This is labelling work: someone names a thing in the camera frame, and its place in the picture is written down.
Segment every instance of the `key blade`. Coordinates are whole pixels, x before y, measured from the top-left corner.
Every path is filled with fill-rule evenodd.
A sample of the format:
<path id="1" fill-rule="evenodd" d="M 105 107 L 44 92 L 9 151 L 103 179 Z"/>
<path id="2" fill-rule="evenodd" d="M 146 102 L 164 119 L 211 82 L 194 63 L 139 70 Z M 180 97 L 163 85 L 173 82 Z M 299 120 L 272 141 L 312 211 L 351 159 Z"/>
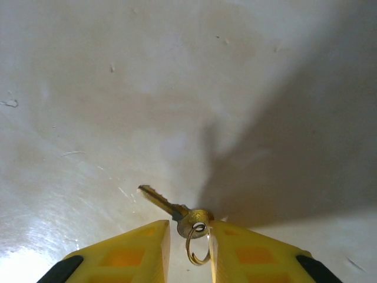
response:
<path id="1" fill-rule="evenodd" d="M 149 185 L 140 185 L 138 189 L 143 193 L 143 196 L 150 202 L 169 213 L 174 221 L 180 221 L 189 212 L 189 209 L 184 205 L 176 205 L 170 203 L 166 198 L 156 192 L 155 189 Z"/>

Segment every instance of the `metal ring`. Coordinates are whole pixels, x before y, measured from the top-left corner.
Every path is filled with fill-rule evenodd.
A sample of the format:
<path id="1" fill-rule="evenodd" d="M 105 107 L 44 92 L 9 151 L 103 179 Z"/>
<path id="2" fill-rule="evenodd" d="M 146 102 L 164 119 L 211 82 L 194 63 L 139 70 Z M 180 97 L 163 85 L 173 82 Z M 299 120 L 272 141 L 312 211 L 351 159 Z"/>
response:
<path id="1" fill-rule="evenodd" d="M 198 259 L 198 257 L 196 257 L 196 255 L 194 253 L 190 252 L 190 242 L 191 242 L 191 239 L 193 237 L 193 233 L 196 231 L 196 229 L 203 229 L 203 230 L 205 230 L 206 228 L 207 228 L 207 226 L 205 224 L 202 224 L 202 223 L 198 224 L 197 226 L 193 226 L 191 228 L 190 233 L 188 233 L 188 235 L 187 235 L 187 239 L 186 239 L 186 252 L 187 252 L 188 260 L 193 265 L 200 266 L 200 265 L 206 264 L 211 259 L 211 254 L 210 254 L 210 249 L 209 248 L 208 248 L 208 253 L 207 253 L 206 257 L 202 261 L 200 259 Z"/>

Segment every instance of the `glossy surface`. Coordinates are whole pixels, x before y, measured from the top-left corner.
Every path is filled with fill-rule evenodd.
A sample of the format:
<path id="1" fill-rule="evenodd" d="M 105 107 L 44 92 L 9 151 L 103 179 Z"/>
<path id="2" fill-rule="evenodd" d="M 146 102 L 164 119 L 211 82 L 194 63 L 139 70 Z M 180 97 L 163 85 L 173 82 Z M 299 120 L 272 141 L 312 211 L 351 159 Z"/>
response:
<path id="1" fill-rule="evenodd" d="M 357 0 L 1 1 L 0 282 L 168 219 L 142 183 L 375 282 L 376 15 Z M 170 282 L 211 282 L 172 229 Z"/>

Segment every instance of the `brass key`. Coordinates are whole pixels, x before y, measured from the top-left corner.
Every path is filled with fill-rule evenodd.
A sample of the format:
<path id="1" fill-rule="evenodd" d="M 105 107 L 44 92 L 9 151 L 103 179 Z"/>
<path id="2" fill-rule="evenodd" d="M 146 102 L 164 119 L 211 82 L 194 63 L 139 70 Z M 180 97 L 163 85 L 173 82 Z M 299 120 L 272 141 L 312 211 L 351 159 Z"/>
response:
<path id="1" fill-rule="evenodd" d="M 199 225 L 198 228 L 191 233 L 191 239 L 197 239 L 208 234 L 209 222 L 214 219 L 211 212 L 205 209 L 189 209 L 186 205 L 170 203 L 149 185 L 140 185 L 139 189 L 145 198 L 169 213 L 173 220 L 178 222 L 177 231 L 179 235 L 185 239 L 189 237 L 191 230 L 199 224 L 204 225 Z"/>

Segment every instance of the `white floor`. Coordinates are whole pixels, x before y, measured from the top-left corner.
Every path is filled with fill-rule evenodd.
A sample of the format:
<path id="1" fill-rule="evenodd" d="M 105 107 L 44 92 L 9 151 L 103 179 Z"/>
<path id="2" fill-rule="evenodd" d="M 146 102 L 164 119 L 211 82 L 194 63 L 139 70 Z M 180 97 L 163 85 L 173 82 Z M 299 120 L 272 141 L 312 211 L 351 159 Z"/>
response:
<path id="1" fill-rule="evenodd" d="M 375 282 L 376 27 L 372 0 L 2 0 L 0 282 L 168 219 L 142 183 Z M 173 223 L 170 259 L 211 282 Z"/>

